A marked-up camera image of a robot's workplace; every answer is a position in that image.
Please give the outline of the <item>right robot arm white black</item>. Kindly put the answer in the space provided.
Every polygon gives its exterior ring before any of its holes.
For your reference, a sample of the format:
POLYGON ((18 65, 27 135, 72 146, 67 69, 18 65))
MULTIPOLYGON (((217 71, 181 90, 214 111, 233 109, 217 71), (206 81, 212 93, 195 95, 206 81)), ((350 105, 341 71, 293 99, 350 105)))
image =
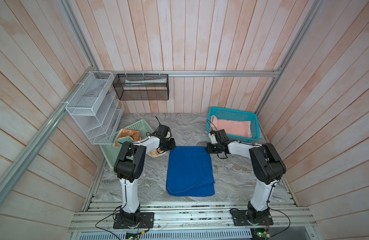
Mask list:
POLYGON ((206 151, 209 154, 238 155, 249 158, 257 178, 254 195, 246 210, 230 209, 235 226, 256 226, 273 224, 270 214, 270 198, 275 186, 287 169, 275 147, 270 143, 262 145, 247 144, 230 140, 224 130, 211 131, 206 151))

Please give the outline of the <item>pink towel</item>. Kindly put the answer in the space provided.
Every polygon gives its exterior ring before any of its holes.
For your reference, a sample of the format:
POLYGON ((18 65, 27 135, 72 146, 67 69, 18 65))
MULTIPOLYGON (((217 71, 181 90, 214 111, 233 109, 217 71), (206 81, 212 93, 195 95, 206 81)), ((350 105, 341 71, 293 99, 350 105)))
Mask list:
POLYGON ((213 131, 224 130, 227 135, 234 135, 243 138, 251 138, 251 122, 250 121, 231 121, 221 120, 216 116, 211 117, 211 129, 213 131))

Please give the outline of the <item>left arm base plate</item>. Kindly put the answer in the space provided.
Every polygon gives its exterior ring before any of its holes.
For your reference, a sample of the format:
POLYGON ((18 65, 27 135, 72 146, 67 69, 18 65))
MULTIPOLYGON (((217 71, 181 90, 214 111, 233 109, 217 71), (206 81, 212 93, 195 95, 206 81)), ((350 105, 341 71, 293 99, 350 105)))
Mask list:
POLYGON ((136 229, 145 228, 152 229, 154 224, 153 212, 136 212, 130 214, 127 212, 120 212, 115 214, 113 224, 114 229, 136 229))

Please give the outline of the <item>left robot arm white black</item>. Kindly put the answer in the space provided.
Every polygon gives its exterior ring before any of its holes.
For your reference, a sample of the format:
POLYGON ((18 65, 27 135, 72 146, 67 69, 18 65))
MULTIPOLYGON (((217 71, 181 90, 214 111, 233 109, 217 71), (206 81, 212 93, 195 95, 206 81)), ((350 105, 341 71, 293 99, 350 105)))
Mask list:
POLYGON ((125 142, 115 161, 113 170, 122 189, 122 205, 115 215, 117 223, 135 226, 140 220, 140 203, 137 196, 138 179, 140 178, 145 156, 156 150, 158 154, 175 148, 175 140, 168 126, 158 125, 157 129, 145 139, 138 142, 125 142))

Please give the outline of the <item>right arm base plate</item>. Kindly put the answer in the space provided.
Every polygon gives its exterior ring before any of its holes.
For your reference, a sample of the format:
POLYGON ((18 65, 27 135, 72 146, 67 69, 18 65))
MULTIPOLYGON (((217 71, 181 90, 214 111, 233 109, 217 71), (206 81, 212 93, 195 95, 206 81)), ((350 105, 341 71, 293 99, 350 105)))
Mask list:
POLYGON ((274 224, 269 210, 257 212, 253 209, 238 210, 230 209, 230 215, 233 218, 234 226, 272 226, 274 224))

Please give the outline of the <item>blue towel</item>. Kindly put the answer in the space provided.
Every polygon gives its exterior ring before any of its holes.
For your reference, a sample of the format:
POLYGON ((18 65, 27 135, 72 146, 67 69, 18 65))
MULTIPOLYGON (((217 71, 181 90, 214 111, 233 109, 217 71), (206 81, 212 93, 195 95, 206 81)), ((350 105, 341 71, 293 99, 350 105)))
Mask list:
POLYGON ((169 153, 166 190, 176 197, 215 194, 212 159, 205 147, 176 147, 169 153))

